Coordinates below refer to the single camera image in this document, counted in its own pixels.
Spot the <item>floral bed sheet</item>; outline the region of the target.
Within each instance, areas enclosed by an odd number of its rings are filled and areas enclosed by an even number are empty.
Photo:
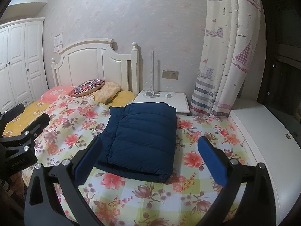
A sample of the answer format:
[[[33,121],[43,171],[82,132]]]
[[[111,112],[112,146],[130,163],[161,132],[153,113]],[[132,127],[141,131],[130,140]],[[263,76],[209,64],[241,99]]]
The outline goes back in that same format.
[[[195,225],[222,190],[198,152],[206,137],[228,158],[255,158],[229,118],[177,115],[166,104],[114,108],[61,95],[38,102],[49,125],[35,141],[38,162],[56,166],[100,136],[103,148],[79,191],[105,225]]]

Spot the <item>white bedside table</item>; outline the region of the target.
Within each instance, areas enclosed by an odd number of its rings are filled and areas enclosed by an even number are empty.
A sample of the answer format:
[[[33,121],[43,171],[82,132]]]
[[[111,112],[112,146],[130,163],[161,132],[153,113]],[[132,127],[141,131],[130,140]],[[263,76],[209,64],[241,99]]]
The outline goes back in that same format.
[[[166,99],[164,97],[157,98],[148,98],[142,95],[140,92],[133,103],[166,103],[176,109],[176,112],[181,115],[188,115],[190,113],[190,109],[188,106],[187,97],[184,93],[177,93],[175,96]]]

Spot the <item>round embroidered cushion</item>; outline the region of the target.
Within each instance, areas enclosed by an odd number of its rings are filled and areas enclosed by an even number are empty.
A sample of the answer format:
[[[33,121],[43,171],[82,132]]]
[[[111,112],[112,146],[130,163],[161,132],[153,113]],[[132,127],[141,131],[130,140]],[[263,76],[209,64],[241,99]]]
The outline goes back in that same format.
[[[87,80],[75,87],[72,90],[71,95],[75,97],[86,96],[100,89],[104,83],[105,81],[103,79]]]

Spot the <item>silver stick desk lamp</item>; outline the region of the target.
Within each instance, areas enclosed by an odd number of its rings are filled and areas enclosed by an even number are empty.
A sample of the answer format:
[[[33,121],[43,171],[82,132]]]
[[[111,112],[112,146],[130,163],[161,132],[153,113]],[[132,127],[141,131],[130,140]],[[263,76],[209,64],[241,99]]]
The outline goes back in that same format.
[[[154,87],[154,51],[151,52],[151,85],[150,88],[146,91],[145,96],[150,98],[159,97],[160,93],[155,90]]]

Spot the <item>white wooden headboard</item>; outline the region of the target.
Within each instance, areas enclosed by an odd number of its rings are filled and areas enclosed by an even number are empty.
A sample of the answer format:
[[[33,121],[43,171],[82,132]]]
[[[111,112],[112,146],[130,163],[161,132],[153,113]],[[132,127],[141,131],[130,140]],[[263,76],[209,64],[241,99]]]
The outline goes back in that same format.
[[[135,95],[139,87],[139,48],[132,43],[129,54],[113,49],[114,39],[90,38],[74,42],[59,52],[60,60],[52,58],[55,86],[77,86],[87,80],[102,79],[114,82],[122,90]]]

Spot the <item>white wall switch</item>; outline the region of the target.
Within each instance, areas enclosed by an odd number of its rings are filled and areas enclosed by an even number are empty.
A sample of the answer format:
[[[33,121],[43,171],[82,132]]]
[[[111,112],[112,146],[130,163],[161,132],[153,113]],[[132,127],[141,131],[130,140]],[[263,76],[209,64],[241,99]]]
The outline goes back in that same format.
[[[63,48],[63,33],[54,36],[54,53],[58,53]]]

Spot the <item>pink floral pillow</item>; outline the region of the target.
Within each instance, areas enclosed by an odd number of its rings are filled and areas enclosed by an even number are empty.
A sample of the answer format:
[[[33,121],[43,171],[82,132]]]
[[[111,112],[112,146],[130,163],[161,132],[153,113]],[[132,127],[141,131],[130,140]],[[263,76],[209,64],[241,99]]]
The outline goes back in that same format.
[[[45,92],[39,99],[39,101],[51,104],[56,101],[60,95],[70,95],[74,87],[72,86],[55,86],[49,91]]]

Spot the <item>beige wall socket panel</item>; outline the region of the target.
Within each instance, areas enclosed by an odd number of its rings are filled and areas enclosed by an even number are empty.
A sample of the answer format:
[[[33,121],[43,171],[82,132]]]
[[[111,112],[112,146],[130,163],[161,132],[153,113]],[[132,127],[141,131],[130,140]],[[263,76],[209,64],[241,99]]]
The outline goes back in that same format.
[[[179,72],[178,71],[163,70],[162,71],[162,78],[163,79],[170,79],[170,80],[177,80],[179,78]]]

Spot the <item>mustard yellow pillow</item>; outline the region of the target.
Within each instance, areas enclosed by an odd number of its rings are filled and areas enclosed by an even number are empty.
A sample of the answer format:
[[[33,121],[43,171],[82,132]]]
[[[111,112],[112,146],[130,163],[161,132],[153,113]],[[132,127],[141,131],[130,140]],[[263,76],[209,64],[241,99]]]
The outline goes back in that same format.
[[[124,107],[131,104],[135,100],[135,94],[131,91],[120,91],[114,98],[107,104],[110,107]]]

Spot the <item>yellow patterned pillow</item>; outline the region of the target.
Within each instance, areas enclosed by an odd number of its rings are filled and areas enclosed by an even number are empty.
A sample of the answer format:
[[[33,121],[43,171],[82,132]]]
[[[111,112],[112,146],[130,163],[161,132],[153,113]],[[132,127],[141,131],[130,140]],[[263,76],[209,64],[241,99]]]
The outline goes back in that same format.
[[[93,92],[94,100],[103,104],[109,103],[114,96],[121,90],[120,85],[113,82],[105,82],[104,85]]]

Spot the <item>navy blue puffer jacket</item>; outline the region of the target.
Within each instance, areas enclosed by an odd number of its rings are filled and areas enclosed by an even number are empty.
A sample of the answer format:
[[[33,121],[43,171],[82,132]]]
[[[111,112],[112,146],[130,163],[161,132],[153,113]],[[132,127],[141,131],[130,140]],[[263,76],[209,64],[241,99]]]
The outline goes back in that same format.
[[[176,109],[166,103],[133,103],[109,111],[98,135],[102,151],[95,167],[132,180],[167,182],[176,151]]]

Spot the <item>patterned window curtain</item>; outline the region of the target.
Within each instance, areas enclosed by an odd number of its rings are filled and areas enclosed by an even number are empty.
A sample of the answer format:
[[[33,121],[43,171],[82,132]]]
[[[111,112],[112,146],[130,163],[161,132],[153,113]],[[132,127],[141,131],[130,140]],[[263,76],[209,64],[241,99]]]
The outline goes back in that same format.
[[[207,0],[204,45],[190,102],[193,115],[227,117],[251,66],[261,0]]]

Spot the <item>yellow floral blanket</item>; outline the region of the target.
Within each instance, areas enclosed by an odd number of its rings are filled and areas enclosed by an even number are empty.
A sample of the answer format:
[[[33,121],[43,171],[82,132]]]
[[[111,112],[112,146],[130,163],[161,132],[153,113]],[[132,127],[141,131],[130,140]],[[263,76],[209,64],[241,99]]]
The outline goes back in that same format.
[[[50,116],[51,110],[56,108],[55,105],[56,102],[49,104],[41,101],[35,101],[31,103],[25,107],[23,113],[15,117],[15,119],[6,125],[3,137],[7,138],[20,135],[21,132],[41,114],[47,113]]]

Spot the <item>white wardrobe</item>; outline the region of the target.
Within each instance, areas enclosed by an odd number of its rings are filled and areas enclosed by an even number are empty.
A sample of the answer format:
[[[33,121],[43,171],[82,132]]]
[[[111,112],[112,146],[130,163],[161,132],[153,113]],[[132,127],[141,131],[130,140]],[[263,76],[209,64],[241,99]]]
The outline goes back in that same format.
[[[1,25],[1,112],[28,106],[49,90],[43,58],[44,18]]]

